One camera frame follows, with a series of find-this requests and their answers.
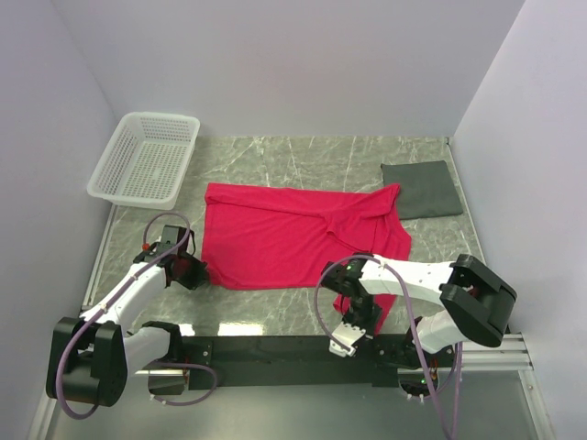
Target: gray cloth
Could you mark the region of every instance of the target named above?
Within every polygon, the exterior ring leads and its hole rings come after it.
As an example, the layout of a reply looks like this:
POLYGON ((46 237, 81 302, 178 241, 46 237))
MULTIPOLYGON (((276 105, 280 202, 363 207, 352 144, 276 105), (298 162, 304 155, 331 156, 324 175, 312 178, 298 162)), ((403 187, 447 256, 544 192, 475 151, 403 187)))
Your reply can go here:
POLYGON ((462 214, 457 189, 444 160, 382 164, 383 184, 400 184, 397 213, 402 220, 462 214))

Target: laundry basket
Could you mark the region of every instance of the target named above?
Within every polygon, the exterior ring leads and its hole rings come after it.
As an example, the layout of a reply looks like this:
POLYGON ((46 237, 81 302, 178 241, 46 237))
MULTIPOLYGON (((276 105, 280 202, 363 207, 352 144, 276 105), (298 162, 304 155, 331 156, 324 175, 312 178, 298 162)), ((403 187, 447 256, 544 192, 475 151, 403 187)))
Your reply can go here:
POLYGON ((125 115, 92 174, 88 193, 113 204, 172 209, 199 129, 195 117, 125 115))

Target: marble surface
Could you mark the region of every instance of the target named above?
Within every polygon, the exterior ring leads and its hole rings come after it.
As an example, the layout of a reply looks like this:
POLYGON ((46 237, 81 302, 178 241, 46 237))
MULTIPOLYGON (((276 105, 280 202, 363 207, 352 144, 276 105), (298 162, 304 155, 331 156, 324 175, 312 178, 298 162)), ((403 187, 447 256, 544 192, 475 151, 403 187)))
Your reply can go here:
MULTIPOLYGON (((175 206, 192 222, 195 242, 204 233, 204 194, 209 182, 271 187, 371 192, 382 187, 380 165, 445 160, 463 200, 445 138, 412 137, 200 137, 175 206)), ((462 215, 403 221, 412 236, 412 261, 439 262, 460 253, 481 257, 471 217, 462 215)), ((153 210, 117 207, 111 236, 102 256, 91 303, 99 302, 125 276, 140 252, 142 230, 153 210)), ((165 218, 151 229, 150 241, 165 218)), ((331 328, 340 317, 332 308, 335 294, 322 290, 320 310, 331 328)), ((312 289, 229 291, 206 285, 187 291, 173 285, 152 300, 135 322, 150 320, 191 325, 197 335, 319 335, 312 289)), ((434 304, 414 301, 415 314, 431 315, 434 304)), ((403 298, 398 298, 383 327, 403 333, 408 326, 403 298)))

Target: floor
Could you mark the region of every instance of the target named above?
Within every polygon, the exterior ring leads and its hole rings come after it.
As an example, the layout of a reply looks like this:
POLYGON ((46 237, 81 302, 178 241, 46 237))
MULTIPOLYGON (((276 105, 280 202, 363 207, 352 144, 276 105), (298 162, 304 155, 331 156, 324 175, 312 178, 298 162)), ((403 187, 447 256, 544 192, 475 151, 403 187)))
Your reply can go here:
MULTIPOLYGON (((382 186, 382 163, 445 160, 462 199, 462 189, 445 138, 432 137, 200 137, 175 209, 192 222, 199 247, 204 233, 204 194, 209 182, 303 189, 371 192, 382 186)), ((458 216, 403 221, 412 236, 410 260, 439 262, 460 253, 482 256, 468 210, 458 216)), ((141 234, 154 211, 118 207, 105 247, 91 304, 101 300, 126 275, 140 252, 141 234)), ((151 240, 160 228, 152 228, 151 240)), ((321 311, 336 326, 334 293, 321 292, 321 311)), ((408 321, 402 298, 383 327, 403 333, 408 321)), ((191 325, 197 335, 321 334, 311 306, 311 289, 229 291, 204 286, 187 291, 173 285, 145 309, 135 327, 150 320, 191 325)), ((416 315, 437 312, 415 302, 416 315)))

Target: white basket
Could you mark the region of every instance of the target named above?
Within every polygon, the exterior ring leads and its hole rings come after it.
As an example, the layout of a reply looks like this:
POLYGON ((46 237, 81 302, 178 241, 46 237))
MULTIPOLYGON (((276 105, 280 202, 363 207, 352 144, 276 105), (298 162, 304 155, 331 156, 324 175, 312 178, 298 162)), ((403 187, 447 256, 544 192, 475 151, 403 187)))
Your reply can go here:
POLYGON ((125 115, 92 174, 88 193, 113 204, 172 209, 199 129, 195 117, 125 115))

